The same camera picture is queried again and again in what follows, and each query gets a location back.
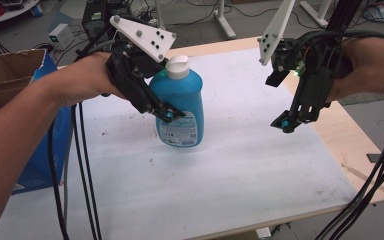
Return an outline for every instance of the forearm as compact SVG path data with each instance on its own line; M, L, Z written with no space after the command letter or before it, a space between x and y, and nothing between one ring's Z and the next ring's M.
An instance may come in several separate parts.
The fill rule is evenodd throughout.
M14 183L59 107L52 82L44 77L0 110L0 215Z

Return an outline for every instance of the floor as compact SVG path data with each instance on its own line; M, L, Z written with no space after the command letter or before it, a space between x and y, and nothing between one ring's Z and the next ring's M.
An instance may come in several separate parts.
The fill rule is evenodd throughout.
M152 9L154 1L147 1ZM227 40L225 33L211 15L216 2L216 0L160 0L166 29L175 32L178 36L173 48ZM264 32L281 2L280 0L254 0L250 3L232 4L231 0L226 0L224 15L238 39L254 37ZM322 1L307 2L317 10ZM132 12L137 14L148 9L147 3L145 0L134 0ZM69 50L54 52L52 57L58 61L59 65L70 64L76 57L75 50L81 49L87 44L86 35L82 32L81 27L85 0L42 0L40 5L43 9L41 17L32 17L27 12L0 23L0 42L11 51L31 49L38 44L49 43L48 33L59 23L67 23L75 33L76 40ZM359 18L364 5L365 3L356 14L353 28L384 33L384 23L369 22L364 18ZM332 9L333 4L326 14L326 19L329 19ZM304 32L318 29L318 25L303 11L298 2L295 3L293 11L294 14L288 22L284 37L296 38ZM344 108L372 141L382 149L384 145L384 100L366 101L346 105ZM316 236L315 233L320 231L334 216L334 214L327 214L282 225L271 239L313 239ZM258 239L258 236L255 232L249 232L223 239L249 240ZM384 239L384 202L376 206L369 206L342 239Z

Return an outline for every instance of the white table surface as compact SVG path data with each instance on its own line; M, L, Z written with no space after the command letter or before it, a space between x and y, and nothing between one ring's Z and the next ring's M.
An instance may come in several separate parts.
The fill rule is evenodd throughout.
M340 209L356 191L311 125L270 123L291 103L266 86L258 49L192 57L204 82L205 131L194 148L163 144L129 102L83 103L103 239L210 238ZM92 239L74 145L71 239ZM51 189L12 196L0 239L61 239Z

